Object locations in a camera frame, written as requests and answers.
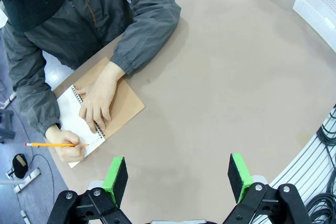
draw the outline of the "gray jacket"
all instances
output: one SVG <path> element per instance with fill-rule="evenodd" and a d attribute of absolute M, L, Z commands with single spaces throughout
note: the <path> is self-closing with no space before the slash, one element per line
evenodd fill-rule
<path fill-rule="evenodd" d="M 130 1 L 66 0 L 53 17 L 29 32 L 18 33 L 6 24 L 9 77 L 32 127 L 45 134 L 60 123 L 55 95 L 45 83 L 42 50 L 76 69 L 124 32 L 111 61 L 127 74 L 159 52 L 177 26 L 180 7 L 174 0 Z"/>

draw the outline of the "hand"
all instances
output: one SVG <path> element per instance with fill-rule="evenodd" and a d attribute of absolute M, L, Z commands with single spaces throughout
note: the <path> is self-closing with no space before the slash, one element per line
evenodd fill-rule
<path fill-rule="evenodd" d="M 80 143 L 79 137 L 71 131 L 61 131 L 53 125 L 46 131 L 46 138 L 51 143 L 75 144 L 75 147 L 55 147 L 59 158 L 63 162 L 77 162 L 84 159 L 85 147 Z"/>
<path fill-rule="evenodd" d="M 93 85 L 76 90 L 85 95 L 79 116 L 83 118 L 92 132 L 96 132 L 96 122 L 100 129 L 106 129 L 103 119 L 111 121 L 110 105 L 116 92 L 117 81 L 125 72 L 113 62 L 109 62 Z"/>

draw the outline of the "jacket cuff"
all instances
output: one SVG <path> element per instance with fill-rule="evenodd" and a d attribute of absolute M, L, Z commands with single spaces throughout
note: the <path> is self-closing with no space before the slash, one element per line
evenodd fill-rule
<path fill-rule="evenodd" d="M 114 55 L 110 61 L 114 64 L 118 65 L 125 73 L 129 76 L 133 71 L 134 68 L 132 67 L 131 63 L 125 57 L 119 57 Z"/>
<path fill-rule="evenodd" d="M 35 125 L 35 128 L 38 132 L 42 133 L 43 136 L 45 136 L 47 129 L 49 129 L 49 127 L 51 127 L 54 124 L 56 124 L 60 128 L 61 125 L 60 120 L 56 116 L 47 118 L 43 122 L 38 122 Z"/>

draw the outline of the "person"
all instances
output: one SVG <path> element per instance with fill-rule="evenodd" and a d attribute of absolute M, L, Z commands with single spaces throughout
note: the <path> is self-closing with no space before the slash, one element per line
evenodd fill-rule
<path fill-rule="evenodd" d="M 109 105 L 124 74 L 145 66 L 179 22 L 174 0 L 3 0 L 8 22 L 2 29 L 9 77 L 20 111 L 50 142 L 74 143 L 56 149 L 65 162 L 80 161 L 85 149 L 77 135 L 61 131 L 59 107 L 45 82 L 42 51 L 78 68 L 124 33 L 98 80 L 77 92 L 86 98 L 80 116 L 95 131 L 111 120 Z"/>

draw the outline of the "spiral notebook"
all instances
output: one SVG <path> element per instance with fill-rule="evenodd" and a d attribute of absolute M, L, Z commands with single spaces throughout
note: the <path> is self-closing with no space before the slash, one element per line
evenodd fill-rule
<path fill-rule="evenodd" d="M 87 157 L 90 153 L 144 108 L 144 104 L 122 78 L 118 82 L 116 93 L 110 105 L 112 120 L 111 122 L 105 122 L 106 130 L 104 132 L 96 124 L 97 132 L 92 133 L 86 121 L 79 117 L 79 110 L 85 97 L 77 95 L 75 87 L 80 89 L 95 82 L 108 62 L 109 59 L 107 58 L 101 60 L 57 99 L 60 109 L 61 129 L 74 132 L 79 136 L 82 143 L 89 144 L 86 146 L 86 158 L 90 158 Z M 69 166 L 73 168 L 78 163 L 69 163 Z"/>

